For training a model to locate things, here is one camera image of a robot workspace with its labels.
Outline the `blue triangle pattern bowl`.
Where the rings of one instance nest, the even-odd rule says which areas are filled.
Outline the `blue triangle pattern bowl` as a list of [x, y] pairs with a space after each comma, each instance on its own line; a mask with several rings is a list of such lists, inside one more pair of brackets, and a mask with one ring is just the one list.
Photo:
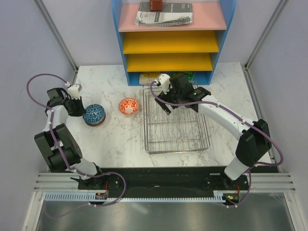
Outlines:
[[86, 107], [86, 112], [83, 115], [85, 123], [89, 126], [95, 127], [102, 124], [106, 118], [104, 108], [99, 104], [91, 104]]

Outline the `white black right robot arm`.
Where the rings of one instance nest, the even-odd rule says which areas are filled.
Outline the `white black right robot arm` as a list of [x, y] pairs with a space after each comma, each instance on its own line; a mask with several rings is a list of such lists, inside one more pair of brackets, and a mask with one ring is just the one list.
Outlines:
[[161, 87], [160, 94], [154, 95], [154, 98], [167, 114], [181, 106], [190, 108], [213, 119], [238, 141], [235, 157], [224, 169], [225, 174], [220, 177], [223, 188], [229, 190], [236, 186], [238, 178], [271, 149], [267, 122], [262, 119], [254, 121], [234, 112], [210, 91], [203, 87], [194, 87], [185, 74], [172, 77], [160, 74], [150, 84], [150, 89], [154, 86]]

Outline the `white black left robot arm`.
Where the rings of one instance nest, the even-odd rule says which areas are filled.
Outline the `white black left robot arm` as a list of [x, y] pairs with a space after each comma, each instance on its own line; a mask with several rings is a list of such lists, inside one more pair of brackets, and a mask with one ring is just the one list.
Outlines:
[[34, 141], [51, 172], [70, 171], [88, 180], [95, 189], [105, 185], [105, 176], [94, 163], [83, 157], [80, 146], [68, 129], [69, 117], [87, 119], [90, 126], [101, 124], [105, 113], [101, 106], [93, 104], [85, 108], [80, 94], [81, 86], [74, 84], [67, 88], [53, 88], [47, 91], [49, 101], [45, 106], [47, 123], [43, 131], [34, 136]]

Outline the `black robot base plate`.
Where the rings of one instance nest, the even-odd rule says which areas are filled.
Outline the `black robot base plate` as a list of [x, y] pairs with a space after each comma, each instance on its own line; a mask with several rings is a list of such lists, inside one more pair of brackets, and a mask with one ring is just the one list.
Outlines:
[[214, 192], [244, 192], [249, 177], [230, 180], [224, 167], [115, 168], [116, 174], [88, 180], [65, 173], [56, 176], [55, 186], [91, 193], [107, 192], [112, 197], [213, 196]]

